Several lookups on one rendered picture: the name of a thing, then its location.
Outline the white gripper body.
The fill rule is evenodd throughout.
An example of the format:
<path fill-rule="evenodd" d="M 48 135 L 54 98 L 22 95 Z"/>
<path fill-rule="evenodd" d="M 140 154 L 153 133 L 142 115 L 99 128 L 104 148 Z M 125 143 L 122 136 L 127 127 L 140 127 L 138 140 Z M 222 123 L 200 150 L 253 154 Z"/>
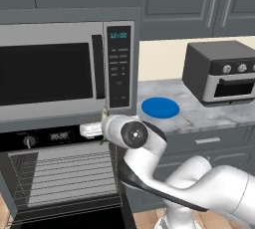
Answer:
<path fill-rule="evenodd" d="M 102 124 L 100 122 L 86 123 L 80 125 L 80 135 L 92 138 L 102 135 Z"/>

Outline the black built-in oven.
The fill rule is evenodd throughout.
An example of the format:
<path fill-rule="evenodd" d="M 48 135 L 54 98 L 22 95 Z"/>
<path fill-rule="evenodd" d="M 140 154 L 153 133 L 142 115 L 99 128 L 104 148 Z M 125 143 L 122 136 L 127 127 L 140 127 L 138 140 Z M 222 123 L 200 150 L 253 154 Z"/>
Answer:
<path fill-rule="evenodd" d="M 26 136 L 34 136 L 36 145 L 28 148 L 23 142 Z M 0 229 L 10 229 L 12 225 L 23 222 L 28 223 L 112 208 L 120 208 L 123 215 L 132 216 L 127 196 L 120 190 L 116 177 L 116 151 L 106 145 L 100 145 L 101 140 L 101 135 L 92 138 L 81 136 L 76 125 L 0 133 Z M 21 187 L 18 185 L 18 176 L 9 158 L 10 153 L 44 151 L 67 153 L 69 151 L 77 154 L 79 151 L 103 150 L 108 150 L 111 153 L 117 194 L 39 207 L 28 207 L 24 198 L 15 199 L 15 193 Z"/>

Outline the black oven knob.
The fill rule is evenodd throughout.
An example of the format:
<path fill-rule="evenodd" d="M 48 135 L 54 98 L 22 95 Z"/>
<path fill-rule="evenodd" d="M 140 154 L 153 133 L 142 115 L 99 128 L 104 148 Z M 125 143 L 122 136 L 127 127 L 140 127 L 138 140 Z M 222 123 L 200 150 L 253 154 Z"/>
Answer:
<path fill-rule="evenodd" d="M 32 148 L 36 145 L 36 138 L 34 136 L 26 136 L 23 142 L 28 148 Z"/>

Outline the blue round plate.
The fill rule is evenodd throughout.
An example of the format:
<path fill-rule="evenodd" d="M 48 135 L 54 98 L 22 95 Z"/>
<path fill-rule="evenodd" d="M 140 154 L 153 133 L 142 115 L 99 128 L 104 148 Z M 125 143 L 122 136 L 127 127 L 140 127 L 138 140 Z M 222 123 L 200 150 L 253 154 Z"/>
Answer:
<path fill-rule="evenodd" d="M 179 114 L 179 105 L 168 98 L 153 97 L 141 103 L 141 110 L 154 118 L 166 119 Z"/>

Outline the black oven door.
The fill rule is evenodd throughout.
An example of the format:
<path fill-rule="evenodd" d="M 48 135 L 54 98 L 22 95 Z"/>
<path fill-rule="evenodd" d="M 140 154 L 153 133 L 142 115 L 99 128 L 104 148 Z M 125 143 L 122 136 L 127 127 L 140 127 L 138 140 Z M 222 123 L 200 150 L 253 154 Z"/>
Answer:
<path fill-rule="evenodd" d="M 10 229 L 136 229 L 131 215 L 120 208 L 12 225 Z"/>

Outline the black silver toaster oven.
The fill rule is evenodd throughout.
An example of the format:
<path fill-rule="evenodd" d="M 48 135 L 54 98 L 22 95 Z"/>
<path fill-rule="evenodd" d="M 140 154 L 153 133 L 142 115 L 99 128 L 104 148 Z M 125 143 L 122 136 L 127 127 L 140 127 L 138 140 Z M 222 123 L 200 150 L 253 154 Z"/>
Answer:
<path fill-rule="evenodd" d="M 188 43 L 182 81 L 205 107 L 255 100 L 255 50 L 238 41 Z"/>

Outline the small beige green object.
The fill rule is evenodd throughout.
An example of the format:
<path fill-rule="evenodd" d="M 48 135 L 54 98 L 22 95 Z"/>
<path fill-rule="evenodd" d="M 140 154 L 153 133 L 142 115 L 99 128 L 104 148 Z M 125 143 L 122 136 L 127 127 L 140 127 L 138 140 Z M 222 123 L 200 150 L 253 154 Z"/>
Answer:
<path fill-rule="evenodd" d="M 102 122 L 103 122 L 103 120 L 106 119 L 108 116 L 109 116 L 109 112 L 108 112 L 107 108 L 104 107 L 104 108 L 103 108 L 103 111 L 102 111 Z M 101 140 L 100 145 L 104 144 L 105 142 L 109 142 L 109 141 L 103 136 L 103 139 Z"/>

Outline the silver built-in microwave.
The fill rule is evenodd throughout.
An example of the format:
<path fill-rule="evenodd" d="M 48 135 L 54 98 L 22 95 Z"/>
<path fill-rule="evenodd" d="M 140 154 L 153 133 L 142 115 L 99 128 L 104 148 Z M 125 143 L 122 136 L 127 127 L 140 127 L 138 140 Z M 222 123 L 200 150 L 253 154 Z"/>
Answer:
<path fill-rule="evenodd" d="M 0 26 L 0 131 L 135 112 L 133 21 Z"/>

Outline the microwave door with dark window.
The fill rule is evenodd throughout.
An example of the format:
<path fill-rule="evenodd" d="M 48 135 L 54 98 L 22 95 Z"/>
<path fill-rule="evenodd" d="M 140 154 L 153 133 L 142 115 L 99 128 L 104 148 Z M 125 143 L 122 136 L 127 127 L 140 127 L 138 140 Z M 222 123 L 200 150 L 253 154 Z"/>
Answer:
<path fill-rule="evenodd" d="M 0 121 L 84 115 L 100 111 L 93 35 L 102 23 L 0 27 Z"/>

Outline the grey drawer front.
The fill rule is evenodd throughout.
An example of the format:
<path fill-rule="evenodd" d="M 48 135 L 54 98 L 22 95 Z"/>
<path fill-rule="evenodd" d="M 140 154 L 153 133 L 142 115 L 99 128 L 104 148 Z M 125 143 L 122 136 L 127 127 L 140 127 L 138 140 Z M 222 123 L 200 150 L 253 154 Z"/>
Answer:
<path fill-rule="evenodd" d="M 231 127 L 217 130 L 190 132 L 183 134 L 168 134 L 166 154 L 192 152 L 207 149 L 220 149 L 227 146 L 239 146 L 245 137 L 247 128 Z M 196 144 L 196 139 L 219 137 L 221 141 L 213 143 Z"/>

